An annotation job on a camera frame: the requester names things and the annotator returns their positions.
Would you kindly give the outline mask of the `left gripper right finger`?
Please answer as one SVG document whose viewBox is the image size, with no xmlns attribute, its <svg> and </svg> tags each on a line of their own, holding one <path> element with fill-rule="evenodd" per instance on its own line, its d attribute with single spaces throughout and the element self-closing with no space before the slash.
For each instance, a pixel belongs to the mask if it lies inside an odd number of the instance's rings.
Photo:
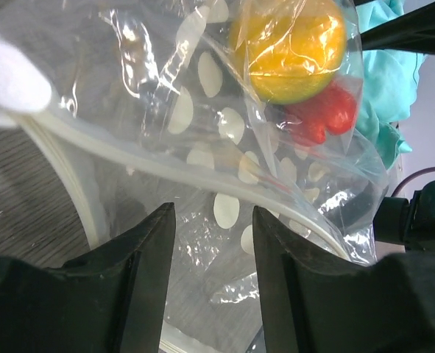
<svg viewBox="0 0 435 353">
<path fill-rule="evenodd" d="M 364 267 L 252 214 L 268 352 L 435 352 L 435 253 Z"/>
</svg>

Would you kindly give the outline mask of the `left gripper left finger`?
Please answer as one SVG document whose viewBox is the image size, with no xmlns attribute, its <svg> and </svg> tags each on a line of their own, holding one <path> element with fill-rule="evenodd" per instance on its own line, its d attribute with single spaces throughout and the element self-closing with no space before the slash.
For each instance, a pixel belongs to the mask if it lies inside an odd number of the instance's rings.
<svg viewBox="0 0 435 353">
<path fill-rule="evenodd" d="M 0 352 L 157 352 L 172 203 L 59 268 L 0 257 Z"/>
</svg>

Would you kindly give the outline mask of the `small red fake fruit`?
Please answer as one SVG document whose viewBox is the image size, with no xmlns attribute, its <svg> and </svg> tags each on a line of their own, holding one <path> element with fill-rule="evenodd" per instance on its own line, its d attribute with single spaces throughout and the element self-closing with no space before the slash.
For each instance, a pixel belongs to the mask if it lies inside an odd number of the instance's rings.
<svg viewBox="0 0 435 353">
<path fill-rule="evenodd" d="M 328 135 L 340 136 L 356 124 L 357 101 L 337 83 L 306 101 L 284 107 L 281 127 L 303 146 L 321 145 Z"/>
</svg>

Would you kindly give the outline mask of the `clear zip top bag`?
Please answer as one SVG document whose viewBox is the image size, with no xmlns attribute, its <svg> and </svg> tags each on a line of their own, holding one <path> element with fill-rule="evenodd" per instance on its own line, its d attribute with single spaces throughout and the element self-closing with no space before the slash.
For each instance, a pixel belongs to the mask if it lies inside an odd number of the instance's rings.
<svg viewBox="0 0 435 353">
<path fill-rule="evenodd" d="M 164 352 L 264 351 L 255 206 L 344 260 L 376 259 L 380 156 L 355 126 L 321 145 L 293 141 L 281 127 L 289 104 L 261 100 L 232 63 L 241 2 L 0 1 L 0 128 L 40 149 L 88 245 L 175 206 Z M 335 2 L 347 46 L 328 85 L 355 97 L 357 117 L 358 16 Z"/>
</svg>

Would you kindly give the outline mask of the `yellow green fake mango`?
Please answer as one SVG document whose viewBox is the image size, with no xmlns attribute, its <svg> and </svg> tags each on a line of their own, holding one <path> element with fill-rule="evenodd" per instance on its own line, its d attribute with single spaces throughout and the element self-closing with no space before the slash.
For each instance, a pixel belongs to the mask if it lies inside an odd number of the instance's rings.
<svg viewBox="0 0 435 353">
<path fill-rule="evenodd" d="M 344 14 L 335 1 L 242 1 L 228 35 L 239 76 L 273 104 L 322 91 L 346 46 Z"/>
</svg>

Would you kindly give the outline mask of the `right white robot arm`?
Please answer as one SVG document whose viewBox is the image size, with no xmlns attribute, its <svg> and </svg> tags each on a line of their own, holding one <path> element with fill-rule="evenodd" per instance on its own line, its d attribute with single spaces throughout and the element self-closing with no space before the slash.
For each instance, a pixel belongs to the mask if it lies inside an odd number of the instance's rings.
<svg viewBox="0 0 435 353">
<path fill-rule="evenodd" d="M 435 1 L 362 33 L 361 45 L 365 51 L 435 55 Z M 411 174 L 383 199 L 373 221 L 377 241 L 402 245 L 406 251 L 435 252 L 435 180 L 415 191 L 411 200 L 398 196 L 410 181 L 434 172 L 435 166 Z"/>
</svg>

